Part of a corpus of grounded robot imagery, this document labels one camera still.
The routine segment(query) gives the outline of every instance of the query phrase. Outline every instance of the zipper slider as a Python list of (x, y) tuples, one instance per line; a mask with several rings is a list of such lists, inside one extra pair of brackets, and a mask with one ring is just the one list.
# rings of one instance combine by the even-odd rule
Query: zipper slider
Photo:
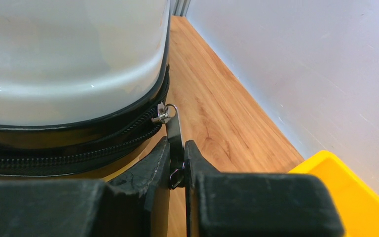
[[(169, 108), (175, 110), (171, 115)], [(178, 108), (175, 105), (164, 105), (162, 102), (157, 105), (157, 117), (152, 118), (153, 123), (166, 124), (166, 134), (170, 144), (170, 172), (169, 188), (184, 187), (184, 144), (181, 135), (181, 123), (179, 120)]]

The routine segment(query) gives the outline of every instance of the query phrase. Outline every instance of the yellow container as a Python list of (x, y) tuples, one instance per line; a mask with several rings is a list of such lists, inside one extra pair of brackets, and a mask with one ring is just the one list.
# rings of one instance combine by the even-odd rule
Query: yellow container
[(346, 237), (379, 237), (379, 196), (336, 155), (321, 151), (290, 173), (320, 178), (328, 188), (346, 229)]

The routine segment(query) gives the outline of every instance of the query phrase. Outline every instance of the yellow object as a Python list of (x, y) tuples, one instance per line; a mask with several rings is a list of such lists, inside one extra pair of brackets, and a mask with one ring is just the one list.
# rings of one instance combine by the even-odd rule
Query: yellow object
[(336, 155), (321, 151), (290, 173), (317, 176), (328, 188), (346, 237), (379, 237), (379, 196)]

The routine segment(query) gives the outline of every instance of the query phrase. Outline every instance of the tabletop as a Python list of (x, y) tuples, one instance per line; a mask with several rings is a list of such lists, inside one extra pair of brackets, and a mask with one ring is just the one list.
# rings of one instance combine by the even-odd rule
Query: tabletop
[[(185, 17), (170, 29), (167, 103), (179, 109), (183, 140), (194, 140), (218, 170), (287, 172), (303, 158)], [(163, 128), (143, 152), (166, 132)], [(185, 192), (171, 191), (169, 237), (184, 237)]]

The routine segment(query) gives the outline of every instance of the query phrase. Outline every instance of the wood grain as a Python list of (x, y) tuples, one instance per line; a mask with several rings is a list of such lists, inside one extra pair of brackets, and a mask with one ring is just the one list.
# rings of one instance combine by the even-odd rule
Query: wood grain
[[(220, 171), (287, 172), (303, 158), (184, 17), (172, 17), (171, 86), (184, 141)], [(143, 155), (164, 136), (152, 138)], [(184, 237), (184, 189), (171, 192), (169, 237)]]

